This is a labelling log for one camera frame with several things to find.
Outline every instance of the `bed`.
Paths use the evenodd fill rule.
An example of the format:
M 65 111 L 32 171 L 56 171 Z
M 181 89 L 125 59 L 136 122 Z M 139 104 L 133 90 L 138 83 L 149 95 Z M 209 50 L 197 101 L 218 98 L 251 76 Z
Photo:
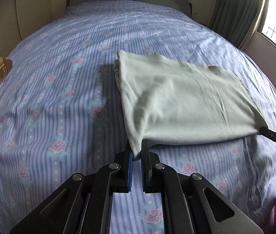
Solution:
M 276 132 L 276 90 L 268 78 L 182 9 L 137 0 L 70 1 L 63 18 L 8 56 L 13 68 L 0 85 L 1 233 L 9 233 L 73 173 L 95 173 L 124 150 L 113 72 L 118 50 L 227 69 Z M 179 173 L 203 174 L 258 225 L 276 204 L 276 144 L 263 136 L 155 145 L 151 151 Z M 132 191 L 114 195 L 110 233 L 164 233 L 160 195 L 142 192 L 140 169 L 134 162 Z

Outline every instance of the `curtain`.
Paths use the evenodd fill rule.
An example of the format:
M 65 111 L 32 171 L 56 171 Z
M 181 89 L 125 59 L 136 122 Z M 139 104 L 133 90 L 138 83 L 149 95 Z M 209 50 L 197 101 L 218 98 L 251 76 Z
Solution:
M 259 23 L 265 0 L 216 0 L 209 28 L 243 49 Z

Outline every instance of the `blue striped bedsheet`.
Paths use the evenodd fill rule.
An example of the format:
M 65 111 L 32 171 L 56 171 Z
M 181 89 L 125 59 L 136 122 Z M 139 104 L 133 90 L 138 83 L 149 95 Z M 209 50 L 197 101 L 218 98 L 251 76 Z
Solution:
M 125 149 L 116 52 L 218 65 L 250 91 L 276 131 L 276 90 L 243 52 L 171 8 L 135 1 L 81 4 L 11 52 L 0 85 L 0 231 L 8 233 L 73 173 L 95 173 Z M 276 203 L 276 144 L 262 136 L 151 148 L 178 172 L 203 174 L 257 224 Z M 164 233 L 159 194 L 114 194 L 110 233 Z

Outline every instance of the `folded garment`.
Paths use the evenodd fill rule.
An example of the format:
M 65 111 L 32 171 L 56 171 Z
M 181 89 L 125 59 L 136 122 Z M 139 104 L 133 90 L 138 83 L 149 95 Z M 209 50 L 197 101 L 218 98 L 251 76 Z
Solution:
M 115 79 L 135 159 L 142 139 L 203 144 L 258 134 L 267 127 L 241 80 L 223 68 L 159 54 L 118 51 L 117 57 Z

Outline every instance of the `metal bolt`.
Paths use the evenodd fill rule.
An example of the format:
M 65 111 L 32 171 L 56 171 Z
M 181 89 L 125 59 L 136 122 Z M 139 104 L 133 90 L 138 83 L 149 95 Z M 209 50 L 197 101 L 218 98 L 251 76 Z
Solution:
M 202 179 L 202 175 L 200 173 L 193 173 L 192 174 L 192 178 L 194 180 L 201 180 Z
M 119 167 L 118 163 L 111 163 L 109 164 L 109 168 L 112 169 L 112 170 L 115 170 Z
M 77 173 L 77 174 L 74 174 L 72 178 L 74 181 L 80 181 L 82 178 L 82 175 Z
M 155 165 L 155 167 L 158 169 L 158 170 L 163 170 L 165 168 L 165 165 L 163 163 L 157 163 Z

